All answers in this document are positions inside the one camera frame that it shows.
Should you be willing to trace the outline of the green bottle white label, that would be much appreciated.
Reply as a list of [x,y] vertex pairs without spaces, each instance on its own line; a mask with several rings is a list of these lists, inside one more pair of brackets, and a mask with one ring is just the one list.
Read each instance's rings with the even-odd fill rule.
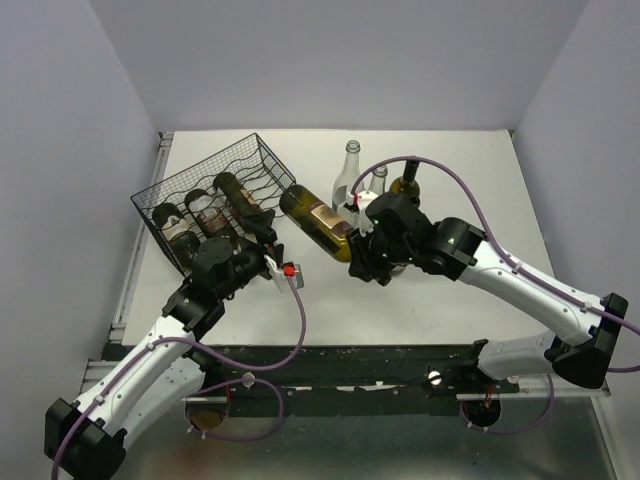
[[190,272],[198,253],[200,240],[180,209],[173,203],[159,204],[152,211],[152,220],[169,244],[169,248],[184,271]]

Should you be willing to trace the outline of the green bottle brown label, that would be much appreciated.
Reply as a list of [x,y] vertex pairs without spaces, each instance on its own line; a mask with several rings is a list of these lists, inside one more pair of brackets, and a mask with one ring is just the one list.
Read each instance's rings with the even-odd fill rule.
[[223,238],[233,246],[237,245],[239,236],[236,230],[206,190],[197,188],[189,191],[184,203],[206,238]]

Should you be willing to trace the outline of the short clear glass bottle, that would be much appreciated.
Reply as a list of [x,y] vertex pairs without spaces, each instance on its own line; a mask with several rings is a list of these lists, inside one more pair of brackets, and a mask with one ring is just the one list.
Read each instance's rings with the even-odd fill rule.
[[376,167],[372,171],[371,180],[368,190],[376,195],[382,195],[386,190],[386,179],[388,175],[388,168],[386,165]]

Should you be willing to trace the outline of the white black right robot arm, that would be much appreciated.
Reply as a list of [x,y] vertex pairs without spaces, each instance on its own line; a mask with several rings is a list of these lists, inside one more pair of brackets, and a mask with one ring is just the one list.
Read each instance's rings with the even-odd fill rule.
[[541,334],[474,344],[460,379],[480,392],[494,381],[517,375],[554,373],[586,389],[599,389],[615,350],[627,301],[598,297],[520,261],[490,243],[483,230],[455,217],[431,222],[405,194],[349,195],[346,208],[357,215],[348,236],[349,274],[385,286],[395,267],[413,265],[488,292],[537,320]]

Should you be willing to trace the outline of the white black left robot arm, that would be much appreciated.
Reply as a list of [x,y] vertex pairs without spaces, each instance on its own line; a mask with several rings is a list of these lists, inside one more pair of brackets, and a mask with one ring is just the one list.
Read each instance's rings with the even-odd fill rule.
[[283,247],[272,227],[273,210],[243,217],[254,240],[234,248],[210,238],[198,250],[190,275],[170,296],[143,339],[98,383],[72,402],[57,399],[45,414],[44,453],[52,478],[110,479],[139,436],[179,400],[214,393],[222,380],[201,344],[225,313],[225,304],[254,278],[286,285]]

